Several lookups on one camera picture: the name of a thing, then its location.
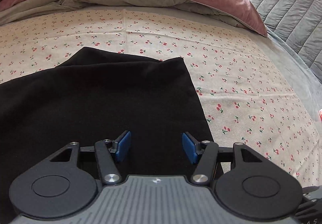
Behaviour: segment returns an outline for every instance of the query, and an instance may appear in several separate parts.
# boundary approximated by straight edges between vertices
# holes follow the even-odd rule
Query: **bed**
[[[85,46],[182,57],[215,142],[243,142],[302,186],[321,185],[319,77],[267,34],[249,0],[235,0],[244,11],[215,1],[0,0],[0,83],[54,68]]]

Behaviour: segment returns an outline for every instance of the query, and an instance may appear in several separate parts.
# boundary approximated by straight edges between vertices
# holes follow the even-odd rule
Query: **blue gripper pad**
[[[182,134],[182,146],[183,150],[188,156],[188,159],[192,164],[196,164],[198,162],[198,155],[196,153],[196,147],[194,143],[189,139],[189,137],[183,133]]]
[[[115,153],[115,159],[117,162],[123,161],[126,154],[128,153],[130,146],[131,146],[131,132],[128,132],[125,134],[123,139],[118,144],[118,149]]]

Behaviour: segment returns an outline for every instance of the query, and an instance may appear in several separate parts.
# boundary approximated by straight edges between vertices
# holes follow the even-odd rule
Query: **bed sheet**
[[[319,133],[263,52],[272,41],[259,48],[258,36],[221,22],[215,27],[123,8],[88,8],[0,27],[0,82],[54,68],[84,46],[160,60],[181,56],[219,145],[242,141],[303,186],[319,185]]]

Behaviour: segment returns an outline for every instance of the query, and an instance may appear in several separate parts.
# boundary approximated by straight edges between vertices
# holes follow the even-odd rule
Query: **black circular disc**
[[[87,206],[97,194],[95,179],[78,168],[39,167],[17,177],[9,189],[14,207],[41,219],[68,216]]]
[[[56,197],[65,193],[70,186],[67,178],[62,176],[45,176],[37,179],[33,185],[33,191],[42,197]]]
[[[302,188],[287,172],[270,163],[245,163],[225,173],[216,183],[221,203],[252,220],[273,220],[293,213],[302,200]]]
[[[258,198],[269,198],[280,190],[279,183],[264,176],[253,176],[243,181],[243,189],[250,195]]]

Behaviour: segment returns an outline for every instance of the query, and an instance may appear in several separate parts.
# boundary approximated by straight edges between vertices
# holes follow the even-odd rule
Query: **gray blanket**
[[[322,82],[322,0],[250,0],[268,33],[281,38]]]
[[[246,28],[231,16],[189,0],[26,0],[0,12],[0,25],[33,16],[78,10],[90,5],[175,7],[207,15],[234,27]]]

